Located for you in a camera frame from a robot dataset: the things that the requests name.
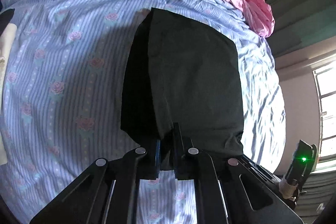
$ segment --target window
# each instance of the window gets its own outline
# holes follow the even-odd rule
[[[320,162],[336,159],[336,62],[314,71],[320,100]]]

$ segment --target curtain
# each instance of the curtain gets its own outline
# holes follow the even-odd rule
[[[305,224],[311,224],[319,216],[316,211],[321,203],[327,205],[336,191],[336,171],[310,174],[300,195],[295,212],[302,218]]]
[[[275,57],[336,35],[336,0],[265,0],[275,18],[267,39]]]

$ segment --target green curtain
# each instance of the green curtain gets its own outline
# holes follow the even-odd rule
[[[275,26],[267,39],[275,57],[336,35],[336,0],[265,0]]]

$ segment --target pink rose pattern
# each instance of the pink rose pattern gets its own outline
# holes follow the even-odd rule
[[[52,92],[55,95],[62,94],[64,91],[64,86],[65,86],[64,82],[55,81],[50,86],[50,92]]]
[[[176,200],[183,200],[185,199],[185,193],[181,192],[176,196]]]
[[[23,103],[21,106],[21,113],[26,116],[32,115],[32,107],[28,103]]]
[[[59,156],[59,147],[57,146],[48,146],[48,151],[56,157]]]
[[[1,131],[1,133],[2,133],[3,136],[5,136],[6,138],[8,138],[8,139],[11,138],[11,135],[10,135],[10,133],[9,133],[7,130],[3,130],[3,131]]]
[[[35,165],[33,165],[32,163],[28,163],[26,166],[27,166],[27,169],[28,169],[30,172],[35,172],[35,171],[36,171],[36,167],[35,167]]]
[[[79,32],[79,31],[73,31],[71,33],[69,33],[68,35],[68,39],[70,41],[75,41],[75,40],[78,40],[78,39],[81,39],[82,38],[82,32]]]
[[[16,179],[15,182],[18,186],[24,186],[25,185],[25,182],[22,179]]]
[[[116,21],[118,18],[119,15],[117,13],[109,13],[105,16],[105,19],[109,21]]]
[[[67,9],[59,10],[57,12],[58,15],[64,15],[67,12]]]
[[[34,58],[35,59],[43,59],[45,57],[45,51],[41,48],[38,48],[35,51]]]
[[[8,76],[7,76],[7,81],[8,81],[10,84],[13,84],[13,83],[15,83],[16,78],[17,78],[17,73],[11,71],[11,72],[8,74]]]
[[[92,58],[88,61],[89,65],[93,68],[93,69],[100,69],[104,66],[105,60],[102,58]]]
[[[156,180],[149,180],[148,184],[154,185],[154,184],[158,184],[160,182],[160,179],[157,178]]]
[[[90,131],[92,130],[93,126],[95,125],[94,118],[77,118],[76,119],[77,128],[83,131]]]
[[[149,220],[157,220],[158,218],[160,218],[160,214],[159,213],[153,213],[153,214],[150,214],[150,216],[148,217]]]

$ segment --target wall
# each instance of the wall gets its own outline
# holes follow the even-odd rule
[[[299,140],[319,144],[320,111],[313,73],[281,81],[286,111],[286,144],[275,174],[288,169]]]

